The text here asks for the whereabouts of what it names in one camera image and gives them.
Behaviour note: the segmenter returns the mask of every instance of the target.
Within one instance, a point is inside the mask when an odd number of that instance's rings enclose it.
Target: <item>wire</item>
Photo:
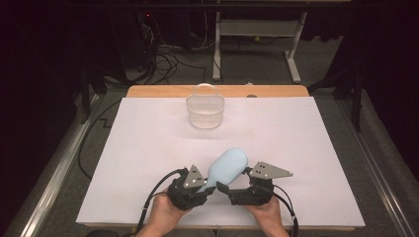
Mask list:
[[[172,172],[170,172],[169,174],[167,174],[165,177],[163,177],[163,179],[161,179],[157,185],[154,187],[154,189],[151,191],[150,195],[148,196],[147,200],[145,201],[145,204],[142,208],[142,214],[141,217],[139,218],[138,224],[136,225],[136,229],[135,229],[135,234],[137,234],[141,228],[142,228],[142,224],[144,223],[144,219],[145,219],[145,215],[147,213],[148,210],[148,206],[150,205],[151,199],[154,197],[154,193],[156,192],[156,190],[160,187],[161,184],[163,184],[164,181],[166,181],[169,177],[175,175],[175,174],[181,174],[181,172],[183,171],[183,169],[178,169],[178,170],[174,170]]]
[[[77,163],[78,163],[78,166],[79,166],[79,168],[80,168],[80,171],[89,179],[89,180],[92,180],[92,176],[91,175],[89,175],[87,172],[86,172],[86,170],[84,170],[84,168],[83,168],[83,166],[82,166],[82,164],[81,164],[81,152],[82,152],[82,150],[83,150],[83,147],[84,147],[84,144],[85,144],[85,142],[86,142],[86,138],[89,136],[89,133],[90,133],[90,131],[92,130],[92,127],[96,124],[96,122],[101,118],[101,116],[104,114],[104,113],[106,113],[108,110],[110,110],[114,105],[117,105],[117,104],[119,104],[121,102],[121,100],[118,100],[118,101],[116,101],[116,102],[114,102],[114,103],[112,103],[110,106],[108,106],[106,109],[104,109],[97,117],[96,117],[96,119],[92,122],[92,124],[89,126],[89,128],[87,129],[87,131],[86,131],[86,134],[84,135],[84,137],[83,137],[83,139],[81,140],[81,142],[80,142],[80,148],[79,148],[79,151],[78,151],[78,155],[77,155]]]
[[[153,77],[154,72],[156,70],[156,66],[153,62],[150,63],[150,65],[148,67],[146,67],[145,71],[142,71],[142,68],[138,68],[138,72],[140,72],[141,74],[139,76],[137,76],[136,78],[128,80],[129,82],[131,82],[132,85],[138,85],[138,83],[140,83],[141,81],[148,81],[150,78]],[[126,87],[126,86],[130,86],[128,83],[123,83],[123,82],[115,82],[115,81],[111,81],[109,79],[107,79],[105,77],[105,81],[107,84],[113,85],[115,87]]]
[[[162,78],[160,78],[160,79],[158,79],[157,81],[155,81],[155,82],[153,82],[152,84],[153,85],[156,85],[156,84],[158,84],[158,83],[160,83],[161,81],[166,81],[167,82],[167,84],[169,85],[170,83],[169,83],[169,80],[168,80],[168,78],[169,77],[171,77],[171,76],[173,76],[175,73],[176,73],[176,71],[177,71],[177,62],[175,62],[175,61],[172,61],[172,60],[170,60],[167,56],[165,56],[165,55],[160,55],[160,54],[158,54],[158,56],[161,56],[161,57],[163,57],[163,58],[165,58],[166,60],[161,60],[161,61],[158,61],[158,62],[156,62],[156,65],[158,65],[158,64],[160,64],[161,62],[164,62],[164,61],[166,61],[169,65],[170,65],[170,67],[168,68],[168,69],[161,69],[161,68],[157,68],[157,72],[160,74],[160,75],[162,75],[163,77]],[[161,70],[166,70],[166,73],[163,75],[163,74],[161,74],[160,73],[160,71]]]
[[[167,195],[167,192],[160,192],[160,193],[154,194],[152,197],[154,198],[154,197],[156,197],[156,196],[158,196],[158,195]],[[132,236],[132,235],[137,234],[138,232],[139,232],[139,231],[135,231],[135,232],[132,232],[132,233],[125,234],[125,235],[123,235],[123,237]]]
[[[275,187],[277,187],[278,189],[280,189],[286,196],[287,196],[287,198],[288,198],[288,200],[289,200],[289,202],[290,202],[290,206],[291,206],[291,209],[293,210],[293,203],[291,202],[291,199],[290,199],[290,196],[287,194],[287,192],[285,191],[285,190],[283,190],[283,189],[281,189],[279,186],[277,186],[277,185],[274,185]]]
[[[145,28],[147,31],[145,32],[145,36],[144,36],[144,39],[146,40],[147,39],[147,37],[148,37],[148,33],[150,33],[150,45],[148,46],[148,48],[151,48],[151,46],[153,45],[153,42],[154,42],[154,33],[153,33],[153,31],[151,30],[151,28],[149,28],[147,25],[145,25],[145,24],[142,24],[141,25],[142,26],[142,28]]]
[[[204,18],[206,19],[206,37],[204,38],[203,45],[201,45],[201,47],[199,47],[198,49],[204,48],[204,46],[206,45],[207,35],[208,35],[208,32],[209,32],[209,24],[208,24],[208,19],[207,19],[207,12],[204,12]]]
[[[207,48],[213,47],[214,45],[215,45],[215,41],[214,41],[214,42],[212,42],[211,44],[207,45],[207,46],[204,46],[204,47],[198,47],[198,48],[193,47],[193,48],[192,48],[192,50],[202,50],[202,49],[207,49]]]
[[[293,207],[291,205],[289,205],[287,203],[287,201],[285,199],[283,199],[281,196],[279,196],[279,195],[275,194],[274,192],[266,189],[265,187],[259,187],[259,189],[261,189],[262,191],[267,192],[269,194],[272,194],[273,196],[275,196],[275,198],[279,199],[287,207],[288,211],[290,212],[291,218],[293,220],[293,237],[297,237],[298,236],[298,220],[296,219],[296,215],[293,212]]]
[[[203,69],[204,70],[203,82],[204,82],[204,80],[206,78],[206,72],[207,72],[207,68],[205,66],[193,66],[193,65],[189,65],[189,64],[186,64],[186,63],[182,62],[181,60],[179,60],[179,58],[176,57],[175,50],[173,50],[173,57],[176,58],[176,60],[179,62],[179,64],[182,64],[184,66],[191,67],[191,68]]]

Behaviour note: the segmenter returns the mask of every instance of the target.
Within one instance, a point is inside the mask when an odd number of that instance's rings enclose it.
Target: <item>transparent container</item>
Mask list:
[[[199,129],[211,129],[221,124],[224,98],[213,85],[202,83],[195,86],[192,95],[186,99],[186,105],[192,126]]]

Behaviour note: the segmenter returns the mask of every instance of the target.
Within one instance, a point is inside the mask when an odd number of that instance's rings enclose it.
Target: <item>human hand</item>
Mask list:
[[[182,216],[188,212],[189,210],[183,211],[174,206],[166,194],[157,195],[154,198],[147,224],[136,236],[163,236],[174,229]]]
[[[280,201],[271,197],[263,205],[245,205],[268,237],[289,237],[281,219]]]

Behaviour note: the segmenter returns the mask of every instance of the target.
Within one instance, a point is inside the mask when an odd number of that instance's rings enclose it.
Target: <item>blue rubber toy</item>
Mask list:
[[[209,166],[207,183],[198,192],[203,192],[207,188],[216,187],[216,182],[228,186],[246,167],[247,156],[243,150],[238,148],[226,150]]]

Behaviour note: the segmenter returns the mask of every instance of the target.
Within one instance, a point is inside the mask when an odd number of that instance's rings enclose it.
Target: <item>table leg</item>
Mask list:
[[[86,60],[84,60],[80,77],[81,77],[81,101],[82,101],[82,107],[83,107],[83,118],[81,120],[81,123],[84,124],[90,115],[89,81],[87,79]]]
[[[215,22],[215,52],[213,54],[213,63],[212,63],[212,79],[218,81],[221,78],[221,53],[219,50],[219,40],[220,40],[220,13],[216,13],[216,22]]]
[[[363,94],[363,75],[362,71],[357,72],[354,85],[354,99],[352,100],[351,120],[357,132],[361,131],[360,115],[361,115],[361,97]]]
[[[298,25],[296,26],[295,33],[293,35],[293,46],[291,50],[285,51],[287,64],[290,69],[291,76],[293,78],[293,81],[297,84],[301,82],[301,78],[299,77],[298,70],[296,69],[295,61],[293,60],[293,56],[296,51],[296,47],[299,42],[299,38],[301,37],[302,28],[304,27],[305,23],[305,17],[307,16],[306,12],[301,13],[301,16],[299,17]]]

